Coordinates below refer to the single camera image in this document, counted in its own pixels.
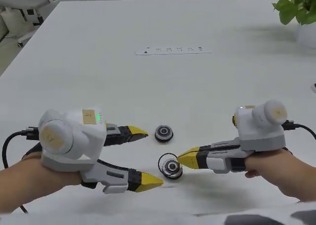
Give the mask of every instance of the label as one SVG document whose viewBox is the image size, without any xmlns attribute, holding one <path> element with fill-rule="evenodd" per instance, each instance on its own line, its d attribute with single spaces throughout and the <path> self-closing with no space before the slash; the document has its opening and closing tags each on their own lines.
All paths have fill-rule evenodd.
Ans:
<svg viewBox="0 0 316 225">
<path fill-rule="evenodd" d="M 274 119 L 287 118 L 287 113 L 285 108 L 274 108 L 272 111 Z"/>
<path fill-rule="evenodd" d="M 94 110 L 82 110 L 83 123 L 85 125 L 96 125 L 97 121 L 95 119 L 95 111 Z"/>
<path fill-rule="evenodd" d="M 148 55 L 174 55 L 174 54 L 203 54 L 211 53 L 205 47 L 197 46 L 176 46 L 176 47 L 147 47 L 143 50 L 137 51 L 137 56 L 148 56 Z"/>
<path fill-rule="evenodd" d="M 40 132 L 40 139 L 45 141 L 49 147 L 55 150 L 60 150 L 64 145 L 64 140 L 56 135 L 49 127 L 42 129 Z"/>
</svg>

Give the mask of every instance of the hand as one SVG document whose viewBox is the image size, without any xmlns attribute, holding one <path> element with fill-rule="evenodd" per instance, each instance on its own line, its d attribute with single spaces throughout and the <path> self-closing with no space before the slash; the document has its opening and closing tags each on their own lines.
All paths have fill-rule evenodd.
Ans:
<svg viewBox="0 0 316 225">
<path fill-rule="evenodd" d="M 65 186 L 79 185 L 79 172 L 56 172 L 42 165 L 41 152 L 0 171 L 0 213 L 11 213 L 22 204 L 55 193 Z"/>
<path fill-rule="evenodd" d="M 290 197 L 307 201 L 316 198 L 309 187 L 316 187 L 316 168 L 300 161 L 286 150 L 258 152 L 245 159 L 245 176 L 262 176 Z"/>
<path fill-rule="evenodd" d="M 34 152 L 22 159 L 20 163 L 27 163 L 33 167 L 31 177 L 39 183 L 39 186 L 47 189 L 44 194 L 50 194 L 65 186 L 76 186 L 81 183 L 79 172 L 56 172 L 44 167 L 40 161 L 41 152 Z"/>
</svg>

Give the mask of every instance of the ball bearing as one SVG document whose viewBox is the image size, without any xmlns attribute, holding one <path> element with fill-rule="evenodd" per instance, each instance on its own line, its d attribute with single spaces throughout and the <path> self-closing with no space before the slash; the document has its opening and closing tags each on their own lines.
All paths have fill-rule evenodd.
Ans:
<svg viewBox="0 0 316 225">
<path fill-rule="evenodd" d="M 158 169 L 171 180 L 179 179 L 183 174 L 182 165 L 178 163 L 177 156 L 169 152 L 159 158 Z"/>
<path fill-rule="evenodd" d="M 170 141 L 173 137 L 172 129 L 167 125 L 158 126 L 155 131 L 155 138 L 161 143 Z"/>
</svg>

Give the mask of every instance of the gray floor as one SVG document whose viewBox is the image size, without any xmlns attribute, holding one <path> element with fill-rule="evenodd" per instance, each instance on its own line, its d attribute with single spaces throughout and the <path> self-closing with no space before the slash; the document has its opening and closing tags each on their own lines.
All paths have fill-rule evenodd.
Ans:
<svg viewBox="0 0 316 225">
<path fill-rule="evenodd" d="M 3 74 L 20 50 L 16 39 L 5 38 L 0 42 L 0 75 Z"/>
</svg>

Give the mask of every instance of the green plant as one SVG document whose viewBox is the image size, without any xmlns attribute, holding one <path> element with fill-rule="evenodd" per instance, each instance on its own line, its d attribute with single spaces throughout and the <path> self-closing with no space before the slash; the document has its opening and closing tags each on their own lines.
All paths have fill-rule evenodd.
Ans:
<svg viewBox="0 0 316 225">
<path fill-rule="evenodd" d="M 273 6 L 284 25 L 294 18 L 301 25 L 316 22 L 316 0 L 279 0 Z"/>
</svg>

